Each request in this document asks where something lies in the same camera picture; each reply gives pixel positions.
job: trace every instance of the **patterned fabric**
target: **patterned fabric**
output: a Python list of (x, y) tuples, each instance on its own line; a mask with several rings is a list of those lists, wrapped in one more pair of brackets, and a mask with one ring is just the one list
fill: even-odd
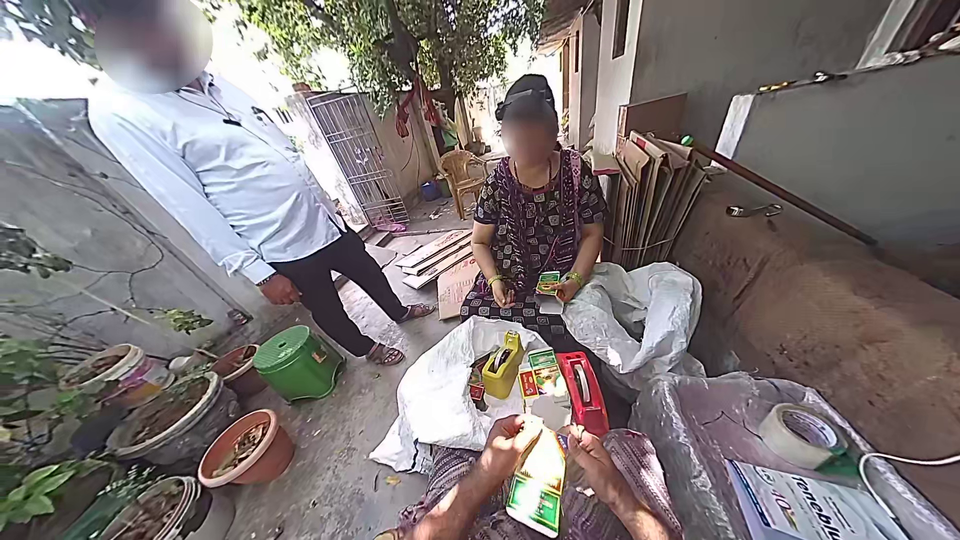
[[(673, 512), (670, 494), (663, 481), (663, 469), (650, 439), (631, 430), (611, 430), (603, 436), (604, 448), (630, 484), (639, 501), (646, 503), (671, 538), (683, 538), (683, 528)], [(434, 472), (419, 503), (400, 512), (399, 531), (409, 532), (440, 502), (446, 493), (466, 476), (480, 453), (471, 450), (434, 447)], [(630, 540), (630, 533), (613, 512), (595, 497), (584, 494), (588, 484), (569, 474), (561, 498), (561, 538), (565, 540)], [(504, 501), (509, 486), (505, 483), (477, 513), (470, 529), (470, 540), (535, 540), (545, 538), (507, 515)]]
[(541, 315), (534, 288), (543, 272), (569, 272), (580, 248), (580, 227), (603, 223), (607, 203), (597, 179), (574, 150), (561, 151), (560, 170), (548, 185), (530, 189), (518, 182), (504, 158), (480, 191), (473, 219), (494, 225), (491, 253), (516, 306), (500, 308), (480, 272), (460, 307), (472, 315), (522, 324), (543, 335), (564, 334), (560, 315)]

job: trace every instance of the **foot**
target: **foot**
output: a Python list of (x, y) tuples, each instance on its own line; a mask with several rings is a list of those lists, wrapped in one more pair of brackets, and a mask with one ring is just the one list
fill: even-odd
[(402, 362), (403, 359), (404, 355), (402, 351), (394, 349), (393, 347), (387, 347), (383, 343), (377, 343), (370, 349), (370, 352), (367, 353), (367, 360), (380, 366), (392, 366)]
[(410, 319), (419, 319), (425, 317), (430, 313), (433, 313), (437, 309), (436, 306), (430, 306), (429, 304), (413, 304), (412, 306), (407, 306), (407, 314), (403, 315), (398, 323), (405, 323)]

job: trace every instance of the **white cable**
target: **white cable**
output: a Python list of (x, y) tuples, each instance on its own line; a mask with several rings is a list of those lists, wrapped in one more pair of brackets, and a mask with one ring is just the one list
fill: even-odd
[(910, 463), (912, 465), (926, 465), (926, 466), (940, 466), (940, 465), (951, 465), (953, 463), (960, 463), (960, 454), (953, 455), (951, 457), (944, 457), (943, 459), (933, 459), (933, 460), (922, 460), (922, 459), (908, 459), (906, 457), (899, 457), (896, 455), (881, 454), (879, 452), (871, 452), (869, 454), (864, 454), (860, 457), (860, 465), (857, 467), (857, 470), (860, 473), (860, 478), (863, 479), (863, 483), (867, 485), (867, 489), (870, 490), (870, 494), (874, 496), (874, 500), (880, 505), (881, 508), (890, 516), (891, 519), (896, 520), (897, 516), (894, 515), (893, 510), (890, 509), (890, 506), (887, 505), (884, 501), (880, 499), (880, 496), (876, 493), (876, 490), (870, 481), (867, 480), (867, 460), (871, 457), (881, 457), (883, 459), (893, 459), (894, 461), (900, 461), (902, 463)]

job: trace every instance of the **masking tape roll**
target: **masking tape roll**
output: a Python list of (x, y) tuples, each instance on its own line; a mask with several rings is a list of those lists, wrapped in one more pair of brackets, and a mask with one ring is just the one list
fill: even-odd
[(577, 378), (577, 389), (580, 390), (580, 401), (585, 404), (590, 403), (590, 386), (587, 383), (587, 373), (584, 366), (577, 364), (573, 366), (573, 373)]
[(847, 449), (831, 421), (798, 405), (775, 405), (760, 423), (759, 434), (774, 454), (804, 469), (816, 469)]

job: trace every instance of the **tree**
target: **tree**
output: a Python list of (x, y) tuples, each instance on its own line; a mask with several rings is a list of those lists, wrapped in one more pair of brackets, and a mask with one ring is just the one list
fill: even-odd
[(101, 0), (0, 0), (0, 34), (12, 20), (28, 40), (99, 67), (92, 28), (102, 7)]
[(264, 30), (289, 75), (316, 74), (321, 46), (343, 53), (353, 82), (383, 112), (419, 74), (448, 111), (503, 73), (507, 51), (536, 41), (542, 0), (231, 0)]

